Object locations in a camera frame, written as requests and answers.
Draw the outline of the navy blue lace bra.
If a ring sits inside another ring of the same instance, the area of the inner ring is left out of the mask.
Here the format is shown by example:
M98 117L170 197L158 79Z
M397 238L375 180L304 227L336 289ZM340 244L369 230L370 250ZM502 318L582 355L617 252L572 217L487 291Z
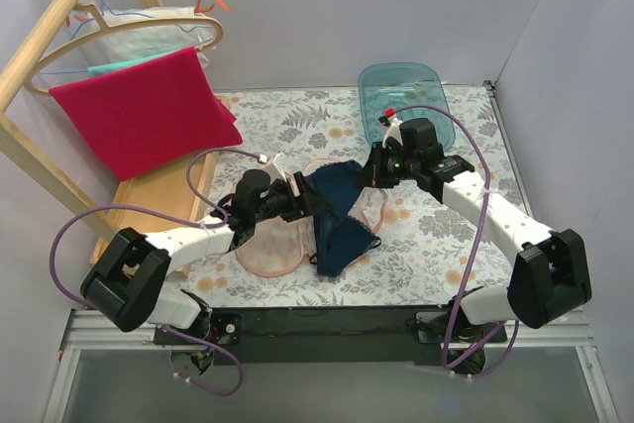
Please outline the navy blue lace bra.
M331 204L328 211L313 216L315 253L310 261L318 275L337 277L381 239L362 221L350 215L362 194L357 177L362 166L355 160L322 165L310 173L308 184Z

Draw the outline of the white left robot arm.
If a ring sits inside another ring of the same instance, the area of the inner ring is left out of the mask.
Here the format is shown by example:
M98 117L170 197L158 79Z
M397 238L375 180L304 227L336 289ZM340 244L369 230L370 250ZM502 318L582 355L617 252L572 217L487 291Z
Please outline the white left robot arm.
M221 204L223 212L193 226L148 234L120 230L83 280L82 297L123 332L143 324L167 325L186 342L201 343L210 334L212 309L168 276L186 264L232 252L260 222L293 222L331 208L302 173L271 179L261 169L245 172Z

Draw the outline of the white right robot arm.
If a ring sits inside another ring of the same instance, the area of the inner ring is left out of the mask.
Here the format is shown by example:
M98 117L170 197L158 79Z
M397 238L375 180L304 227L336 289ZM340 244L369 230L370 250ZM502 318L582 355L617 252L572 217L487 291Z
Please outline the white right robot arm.
M460 299L459 310L448 317L456 339L470 341L484 324L508 320L539 329L591 300L585 245L577 232L556 232L486 188L466 159L445 154L428 119L401 121L387 113L379 121L385 133L370 148L359 186L387 189L415 181L438 202L482 226L512 265L507 284L481 287Z

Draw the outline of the peach floral mesh laundry bag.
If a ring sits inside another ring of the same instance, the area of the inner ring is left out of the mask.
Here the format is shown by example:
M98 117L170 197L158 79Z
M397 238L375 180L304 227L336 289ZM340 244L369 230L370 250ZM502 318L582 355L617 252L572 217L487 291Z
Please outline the peach floral mesh laundry bag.
M341 162L316 159L303 169L308 176L322 165ZM383 190L363 190L350 215L359 219L378 236L386 210ZM274 218L256 225L255 234L236 251L239 263L249 272L262 277L277 277L295 271L315 253L313 216L293 222Z

